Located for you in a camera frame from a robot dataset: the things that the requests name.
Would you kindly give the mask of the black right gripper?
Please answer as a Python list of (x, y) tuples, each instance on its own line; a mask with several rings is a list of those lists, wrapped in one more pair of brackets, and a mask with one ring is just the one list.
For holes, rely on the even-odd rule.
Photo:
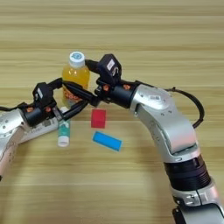
[[(86, 59), (85, 64), (91, 72), (95, 74), (100, 72), (97, 61)], [(114, 103), (125, 109), (130, 108), (135, 90), (139, 86), (137, 81), (129, 82), (125, 80), (118, 81), (114, 86), (100, 79), (98, 79), (96, 83), (98, 88), (94, 91), (94, 93), (102, 101), (106, 103)], [(62, 84), (72, 95), (81, 98), (90, 105), (97, 107), (100, 103), (100, 99), (96, 95), (84, 89), (83, 86), (71, 81), (63, 81)]]

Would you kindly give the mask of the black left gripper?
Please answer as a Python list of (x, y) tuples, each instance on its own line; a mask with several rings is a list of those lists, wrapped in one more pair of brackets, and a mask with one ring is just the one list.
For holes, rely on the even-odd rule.
[[(58, 78), (48, 83), (52, 89), (62, 88), (62, 79)], [(50, 101), (48, 104), (42, 101), (35, 101), (33, 104), (23, 110), (24, 118), (30, 127), (42, 123), (44, 120), (57, 118), (58, 121), (67, 121), (70, 118), (78, 115), (86, 106), (87, 101), (79, 101), (74, 104), (68, 111), (62, 112), (55, 100)]]

